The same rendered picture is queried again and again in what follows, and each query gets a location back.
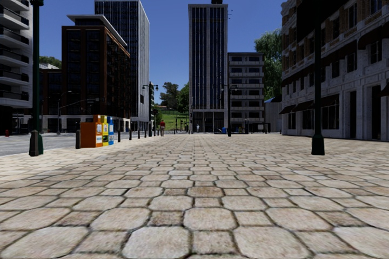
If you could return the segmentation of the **trees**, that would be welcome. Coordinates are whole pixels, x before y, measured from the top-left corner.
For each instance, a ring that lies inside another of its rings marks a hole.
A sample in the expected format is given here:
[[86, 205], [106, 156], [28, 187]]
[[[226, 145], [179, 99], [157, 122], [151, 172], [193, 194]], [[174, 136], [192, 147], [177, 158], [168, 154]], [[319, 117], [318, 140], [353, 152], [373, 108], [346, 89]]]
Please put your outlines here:
[[180, 113], [189, 111], [189, 83], [178, 89], [177, 84], [165, 82], [163, 84], [166, 92], [160, 94], [161, 105], [177, 110]]
[[46, 69], [61, 69], [62, 68], [62, 61], [55, 58], [55, 57], [40, 56], [39, 63], [41, 64], [41, 67], [46, 68]]

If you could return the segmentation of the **grey street lamp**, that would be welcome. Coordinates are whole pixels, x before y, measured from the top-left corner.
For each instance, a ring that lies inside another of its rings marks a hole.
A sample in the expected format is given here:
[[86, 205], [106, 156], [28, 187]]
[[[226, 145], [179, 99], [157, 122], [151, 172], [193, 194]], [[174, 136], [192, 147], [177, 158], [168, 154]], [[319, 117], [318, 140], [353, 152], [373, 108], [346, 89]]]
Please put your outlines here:
[[233, 91], [238, 91], [238, 85], [232, 84], [232, 85], [222, 85], [221, 91], [224, 91], [226, 87], [226, 95], [227, 95], [227, 136], [231, 137], [231, 94]]
[[153, 97], [153, 90], [158, 90], [158, 85], [155, 85], [153, 84], [151, 81], [147, 84], [147, 85], [143, 85], [143, 89], [147, 88], [148, 89], [148, 93], [149, 93], [149, 97], [148, 97], [148, 100], [149, 100], [149, 121], [148, 121], [148, 125], [147, 125], [147, 132], [148, 132], [148, 137], [152, 137], [152, 116], [151, 116], [151, 112], [152, 112], [152, 97]]
[[71, 93], [72, 91], [71, 90], [68, 90], [68, 91], [65, 91], [63, 93], [60, 94], [59, 98], [58, 98], [58, 101], [57, 101], [57, 135], [60, 135], [61, 132], [60, 132], [60, 119], [61, 119], [61, 99], [63, 97], [64, 94], [66, 93]]

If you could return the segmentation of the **dark glass tower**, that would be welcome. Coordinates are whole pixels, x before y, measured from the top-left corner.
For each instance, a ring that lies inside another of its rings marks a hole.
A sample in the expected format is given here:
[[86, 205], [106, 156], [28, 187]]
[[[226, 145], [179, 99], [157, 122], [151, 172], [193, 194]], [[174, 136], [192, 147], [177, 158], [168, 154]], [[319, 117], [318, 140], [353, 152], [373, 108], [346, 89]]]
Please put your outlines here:
[[227, 25], [223, 0], [190, 4], [189, 111], [190, 129], [218, 132], [227, 127]]

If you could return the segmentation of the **pale concrete building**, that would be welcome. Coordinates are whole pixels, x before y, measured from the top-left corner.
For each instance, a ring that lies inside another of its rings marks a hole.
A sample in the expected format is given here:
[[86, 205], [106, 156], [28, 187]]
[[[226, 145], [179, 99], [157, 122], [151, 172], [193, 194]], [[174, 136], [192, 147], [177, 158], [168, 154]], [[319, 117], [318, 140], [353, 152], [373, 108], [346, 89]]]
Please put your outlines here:
[[232, 133], [258, 132], [264, 122], [264, 55], [228, 53]]

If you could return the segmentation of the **blue newspaper box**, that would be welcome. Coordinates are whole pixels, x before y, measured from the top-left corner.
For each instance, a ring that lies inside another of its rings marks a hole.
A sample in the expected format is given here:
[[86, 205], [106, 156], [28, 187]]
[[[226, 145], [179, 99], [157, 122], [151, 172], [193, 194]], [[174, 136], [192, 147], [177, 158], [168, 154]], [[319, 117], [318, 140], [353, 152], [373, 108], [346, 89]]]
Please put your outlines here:
[[107, 122], [108, 122], [108, 144], [113, 145], [115, 140], [113, 118], [111, 116], [108, 116]]

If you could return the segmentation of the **yellow newspaper box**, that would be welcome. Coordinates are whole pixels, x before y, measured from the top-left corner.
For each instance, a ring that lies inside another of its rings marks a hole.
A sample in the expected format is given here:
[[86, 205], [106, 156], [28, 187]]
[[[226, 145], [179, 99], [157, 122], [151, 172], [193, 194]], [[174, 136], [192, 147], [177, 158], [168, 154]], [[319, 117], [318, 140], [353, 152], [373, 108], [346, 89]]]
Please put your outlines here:
[[109, 124], [108, 124], [107, 116], [101, 115], [101, 123], [102, 123], [103, 146], [108, 146], [109, 145]]

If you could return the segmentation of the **tree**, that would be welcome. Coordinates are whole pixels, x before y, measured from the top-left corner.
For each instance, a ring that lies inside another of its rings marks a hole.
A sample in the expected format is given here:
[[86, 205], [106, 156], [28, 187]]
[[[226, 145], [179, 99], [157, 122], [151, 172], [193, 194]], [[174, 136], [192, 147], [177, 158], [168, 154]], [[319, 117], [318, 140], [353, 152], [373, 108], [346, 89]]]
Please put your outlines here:
[[265, 99], [281, 93], [281, 34], [279, 29], [267, 31], [254, 41], [255, 50], [264, 55]]

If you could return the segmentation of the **orange newspaper box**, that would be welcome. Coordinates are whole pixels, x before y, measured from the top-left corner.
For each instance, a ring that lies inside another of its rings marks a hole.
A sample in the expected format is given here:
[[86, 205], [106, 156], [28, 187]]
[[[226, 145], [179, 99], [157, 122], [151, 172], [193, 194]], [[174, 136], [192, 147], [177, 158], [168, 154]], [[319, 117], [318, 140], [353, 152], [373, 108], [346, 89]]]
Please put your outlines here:
[[100, 115], [94, 115], [92, 122], [82, 122], [80, 131], [81, 148], [95, 148], [103, 146]]

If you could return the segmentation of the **red brick building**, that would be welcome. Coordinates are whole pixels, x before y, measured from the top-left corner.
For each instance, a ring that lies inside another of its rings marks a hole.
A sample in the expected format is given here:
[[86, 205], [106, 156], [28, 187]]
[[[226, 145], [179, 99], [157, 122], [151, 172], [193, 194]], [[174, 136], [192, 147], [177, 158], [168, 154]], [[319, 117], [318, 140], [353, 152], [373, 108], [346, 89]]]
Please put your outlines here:
[[127, 44], [103, 15], [69, 15], [62, 27], [62, 68], [41, 69], [41, 127], [57, 131], [57, 101], [61, 93], [60, 131], [74, 132], [94, 115], [113, 117], [114, 130], [130, 126], [130, 55]]

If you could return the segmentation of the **grey pole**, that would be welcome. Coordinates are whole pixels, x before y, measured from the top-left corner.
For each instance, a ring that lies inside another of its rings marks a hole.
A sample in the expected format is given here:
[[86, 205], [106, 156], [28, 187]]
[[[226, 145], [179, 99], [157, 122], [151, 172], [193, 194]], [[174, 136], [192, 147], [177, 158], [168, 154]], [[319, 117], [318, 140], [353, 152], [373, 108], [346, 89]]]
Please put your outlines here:
[[29, 155], [39, 156], [43, 154], [43, 139], [40, 135], [40, 90], [39, 90], [39, 8], [44, 0], [29, 0], [33, 7], [33, 65], [32, 65], [32, 115], [33, 130], [31, 131]]
[[325, 155], [324, 138], [321, 130], [321, 19], [320, 0], [312, 0], [314, 8], [314, 135], [312, 155]]

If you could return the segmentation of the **pale stone building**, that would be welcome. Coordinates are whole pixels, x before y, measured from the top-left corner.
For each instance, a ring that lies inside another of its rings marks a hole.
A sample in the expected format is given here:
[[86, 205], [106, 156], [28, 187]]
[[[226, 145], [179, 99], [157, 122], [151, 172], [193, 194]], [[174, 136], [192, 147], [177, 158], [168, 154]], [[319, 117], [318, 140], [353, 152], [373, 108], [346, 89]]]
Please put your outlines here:
[[[389, 141], [389, 0], [318, 0], [325, 137]], [[282, 16], [282, 133], [314, 134], [312, 0]]]

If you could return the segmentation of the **pale balcony building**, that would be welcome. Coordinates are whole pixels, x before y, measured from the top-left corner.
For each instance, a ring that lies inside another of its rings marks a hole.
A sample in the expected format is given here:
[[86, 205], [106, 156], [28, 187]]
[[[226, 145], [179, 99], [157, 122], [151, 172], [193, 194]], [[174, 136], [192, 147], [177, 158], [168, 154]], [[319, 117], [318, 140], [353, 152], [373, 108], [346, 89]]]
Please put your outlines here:
[[0, 135], [24, 133], [32, 108], [32, 20], [29, 0], [0, 0]]

